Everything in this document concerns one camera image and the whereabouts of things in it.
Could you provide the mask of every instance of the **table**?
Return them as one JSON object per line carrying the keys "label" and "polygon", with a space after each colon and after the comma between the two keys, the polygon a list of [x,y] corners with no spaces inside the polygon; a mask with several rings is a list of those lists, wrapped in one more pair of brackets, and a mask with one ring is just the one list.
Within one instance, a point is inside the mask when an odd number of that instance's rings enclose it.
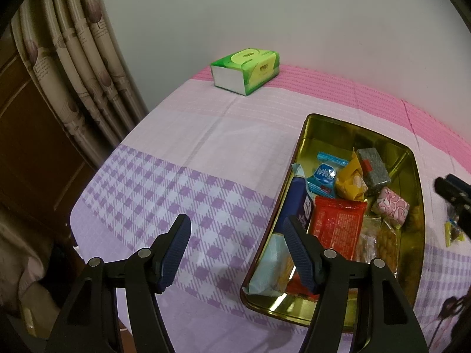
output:
{"label": "table", "polygon": [[[125,259],[178,213],[192,236],[175,283],[158,297],[177,352],[297,352],[306,328],[245,308],[239,288],[279,194],[303,121],[319,113],[408,146],[426,222],[414,311],[427,341],[443,301],[471,285],[471,244],[445,247],[446,205],[433,179],[471,182],[471,146],[413,105],[353,81],[291,66],[248,97],[216,88],[208,68],[175,90],[124,139],[72,210],[85,261]],[[129,327],[125,294],[118,311]],[[444,322],[431,352],[450,340]],[[351,336],[342,338],[347,352]]]}

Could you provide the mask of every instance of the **pink wrapped square candy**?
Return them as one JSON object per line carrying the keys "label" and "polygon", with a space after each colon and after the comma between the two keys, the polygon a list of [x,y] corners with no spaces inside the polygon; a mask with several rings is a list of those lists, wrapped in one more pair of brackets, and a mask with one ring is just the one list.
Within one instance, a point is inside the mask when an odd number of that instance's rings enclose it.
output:
{"label": "pink wrapped square candy", "polygon": [[410,205],[388,187],[383,187],[372,208],[375,214],[388,219],[396,228],[406,221]]}

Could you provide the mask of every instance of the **rectangular tray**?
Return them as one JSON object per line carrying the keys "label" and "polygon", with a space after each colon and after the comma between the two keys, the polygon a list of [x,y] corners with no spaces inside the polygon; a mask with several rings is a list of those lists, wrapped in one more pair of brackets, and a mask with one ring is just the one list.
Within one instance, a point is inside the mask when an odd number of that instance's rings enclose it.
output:
{"label": "rectangular tray", "polygon": [[[353,148],[365,149],[370,147],[375,147],[378,150],[386,165],[392,178],[389,187],[411,206],[409,216],[401,231],[398,232],[399,263],[397,266],[397,280],[413,306],[422,274],[425,215],[419,173],[412,151],[407,146],[364,127],[319,114],[309,114],[304,122],[291,163],[300,163],[306,175],[309,176],[312,174],[313,169],[319,165],[319,162],[317,162],[317,153],[319,151],[350,160]],[[242,287],[248,286],[255,272],[258,261],[271,236],[292,178],[293,173],[291,167],[288,166],[288,172],[267,230],[263,235]],[[367,200],[366,214],[369,212],[374,198],[367,198]],[[279,297],[269,297],[247,294],[241,288],[240,297],[242,302],[251,310],[305,326],[310,324],[316,307],[315,301],[286,293]],[[344,332],[352,331],[355,314],[356,295],[350,294],[345,314]]]}

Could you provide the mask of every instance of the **silver screw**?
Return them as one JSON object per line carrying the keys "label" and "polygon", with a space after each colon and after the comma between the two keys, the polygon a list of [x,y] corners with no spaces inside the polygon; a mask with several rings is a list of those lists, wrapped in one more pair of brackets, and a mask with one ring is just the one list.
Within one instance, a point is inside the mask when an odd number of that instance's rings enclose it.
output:
{"label": "silver screw", "polygon": [[333,259],[337,256],[337,252],[335,252],[333,249],[326,249],[324,251],[324,256],[328,259]]}
{"label": "silver screw", "polygon": [[384,266],[386,265],[381,259],[375,259],[373,261],[373,264],[376,265],[378,268],[384,268]]}
{"label": "silver screw", "polygon": [[137,253],[139,257],[148,257],[150,256],[150,249],[149,248],[142,248]]}
{"label": "silver screw", "polygon": [[96,267],[100,263],[101,263],[101,259],[99,257],[92,257],[89,260],[89,266],[90,267]]}

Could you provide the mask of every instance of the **pink tablecloth border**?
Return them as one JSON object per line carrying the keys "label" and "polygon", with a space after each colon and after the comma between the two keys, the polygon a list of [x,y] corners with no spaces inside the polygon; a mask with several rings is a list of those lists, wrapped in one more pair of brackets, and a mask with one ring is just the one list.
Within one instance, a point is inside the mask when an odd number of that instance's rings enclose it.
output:
{"label": "pink tablecloth border", "polygon": [[[211,81],[213,77],[210,68],[207,67],[192,79]],[[280,74],[265,86],[340,103],[386,119],[449,154],[471,173],[471,145],[429,113],[404,100],[348,79],[288,65],[281,65]]]}

